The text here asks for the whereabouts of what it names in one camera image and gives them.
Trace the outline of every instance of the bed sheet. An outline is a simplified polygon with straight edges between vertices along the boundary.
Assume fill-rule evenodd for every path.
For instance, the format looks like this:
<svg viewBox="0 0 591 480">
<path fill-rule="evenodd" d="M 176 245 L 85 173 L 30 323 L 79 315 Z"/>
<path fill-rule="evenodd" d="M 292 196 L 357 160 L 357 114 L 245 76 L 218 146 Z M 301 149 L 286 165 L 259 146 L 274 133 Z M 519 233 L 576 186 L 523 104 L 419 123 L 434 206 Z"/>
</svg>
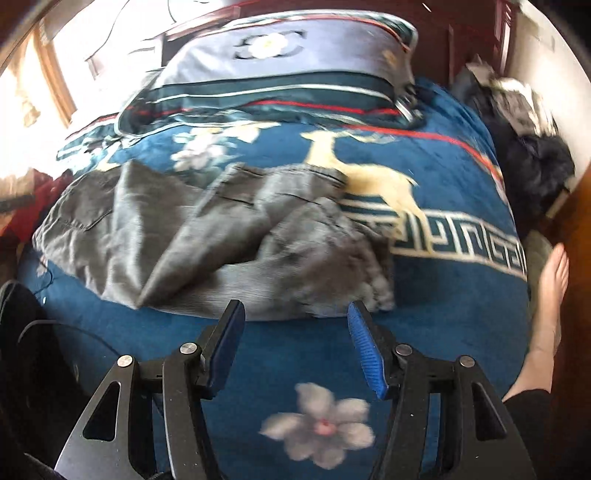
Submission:
<svg viewBox="0 0 591 480">
<path fill-rule="evenodd" d="M 116 137 L 113 119 L 103 118 L 70 137 L 59 159 L 80 174 L 134 158 L 199 186 L 234 161 L 257 167 L 337 161 L 350 176 L 362 171 L 369 186 L 349 192 L 342 209 L 397 237 L 392 248 L 397 306 L 375 320 L 425 355 L 448 360 L 472 355 L 504 394 L 527 347 L 525 255 L 486 127 L 443 89 L 425 80 L 419 85 L 432 98 L 421 105 L 427 122 L 416 131 L 242 122 L 183 125 L 129 141 Z M 376 178 L 376 165 L 387 167 L 387 174 L 380 170 Z M 399 175 L 410 179 L 410 196 L 389 183 Z M 401 202 L 414 202 L 417 214 L 405 215 Z M 140 361 L 170 353 L 214 321 L 102 301 L 55 265 L 49 268 L 48 285 L 51 276 L 28 250 L 19 269 L 32 291 L 42 288 L 37 297 L 49 317 L 99 335 Z M 56 330 L 83 388 L 93 391 L 115 356 L 79 332 Z M 297 411 L 294 387 L 301 382 L 322 385 L 337 399 L 369 402 L 374 447 L 348 452 L 340 466 L 325 471 L 309 460 L 289 460 L 280 442 L 259 434 L 270 415 Z M 205 402 L 204 411 L 229 478 L 359 479 L 368 476 L 384 438 L 389 404 L 377 401 L 365 383 L 346 319 L 294 319 L 247 324 L 226 388 Z M 430 420 L 436 418 L 430 414 Z M 429 456 L 435 447 L 436 434 L 429 432 Z"/>
</svg>

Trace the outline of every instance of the deer print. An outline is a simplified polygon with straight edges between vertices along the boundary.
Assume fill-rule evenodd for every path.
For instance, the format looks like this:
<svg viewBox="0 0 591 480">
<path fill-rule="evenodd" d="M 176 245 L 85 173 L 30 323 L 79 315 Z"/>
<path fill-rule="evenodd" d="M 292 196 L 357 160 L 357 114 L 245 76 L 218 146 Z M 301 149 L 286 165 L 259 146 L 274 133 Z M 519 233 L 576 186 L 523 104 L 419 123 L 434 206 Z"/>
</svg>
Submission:
<svg viewBox="0 0 591 480">
<path fill-rule="evenodd" d="M 383 165 L 343 163 L 335 156 L 335 139 L 352 137 L 364 143 L 383 143 L 376 135 L 354 135 L 347 131 L 331 132 L 318 130 L 301 134 L 312 141 L 312 146 L 304 163 L 318 167 L 335 168 L 348 177 L 347 193 L 358 196 L 381 196 L 386 204 L 396 212 L 401 223 L 406 223 L 407 215 L 414 215 L 425 236 L 428 252 L 433 252 L 433 236 L 427 216 L 413 198 L 413 186 L 418 186 L 411 177 Z"/>
</svg>

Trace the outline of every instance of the white wall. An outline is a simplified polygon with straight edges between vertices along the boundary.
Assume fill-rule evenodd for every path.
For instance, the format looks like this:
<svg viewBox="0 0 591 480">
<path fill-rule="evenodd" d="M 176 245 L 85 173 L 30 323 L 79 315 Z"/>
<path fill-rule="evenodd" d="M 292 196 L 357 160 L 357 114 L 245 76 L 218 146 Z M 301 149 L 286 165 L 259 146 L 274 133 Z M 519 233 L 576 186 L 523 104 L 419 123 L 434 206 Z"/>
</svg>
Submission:
<svg viewBox="0 0 591 480">
<path fill-rule="evenodd" d="M 521 10 L 506 76 L 529 83 L 544 98 L 570 147 L 574 187 L 591 160 L 591 82 L 550 20 L 528 1 Z"/>
</svg>

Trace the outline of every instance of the gray pants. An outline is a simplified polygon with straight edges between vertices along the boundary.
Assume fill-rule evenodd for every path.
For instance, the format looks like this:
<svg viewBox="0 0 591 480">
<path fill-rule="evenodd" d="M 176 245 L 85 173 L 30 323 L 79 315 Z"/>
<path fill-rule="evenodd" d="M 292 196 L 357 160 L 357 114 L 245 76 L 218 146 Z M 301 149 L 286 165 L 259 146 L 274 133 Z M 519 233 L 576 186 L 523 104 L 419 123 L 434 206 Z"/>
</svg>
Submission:
<svg viewBox="0 0 591 480">
<path fill-rule="evenodd" d="M 346 177 L 295 165 L 230 165 L 208 188 L 130 161 L 72 183 L 33 245 L 102 299 L 137 309 L 219 317 L 229 300 L 249 320 L 389 310 L 386 239 L 335 203 Z"/>
</svg>

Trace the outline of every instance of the metal screw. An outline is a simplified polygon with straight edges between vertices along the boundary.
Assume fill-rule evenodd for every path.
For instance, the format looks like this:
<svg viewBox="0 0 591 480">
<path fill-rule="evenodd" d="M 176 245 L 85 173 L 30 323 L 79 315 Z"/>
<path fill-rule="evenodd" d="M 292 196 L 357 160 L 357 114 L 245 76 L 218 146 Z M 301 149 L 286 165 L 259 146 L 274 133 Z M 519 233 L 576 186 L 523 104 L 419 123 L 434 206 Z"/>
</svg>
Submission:
<svg viewBox="0 0 591 480">
<path fill-rule="evenodd" d="M 131 355 L 120 356 L 117 360 L 117 365 L 120 367 L 128 367 L 134 362 L 134 357 Z"/>
<path fill-rule="evenodd" d="M 195 353 L 197 350 L 197 345 L 195 345 L 193 342 L 184 343 L 181 345 L 180 350 L 183 355 L 190 355 L 191 353 Z"/>
<path fill-rule="evenodd" d="M 413 352 L 413 347 L 407 345 L 406 343 L 401 343 L 400 345 L 396 346 L 396 353 L 402 356 L 408 356 Z"/>
<path fill-rule="evenodd" d="M 471 356 L 462 355 L 460 357 L 460 365 L 466 368 L 472 368 L 474 365 L 476 365 L 476 362 Z"/>
</svg>

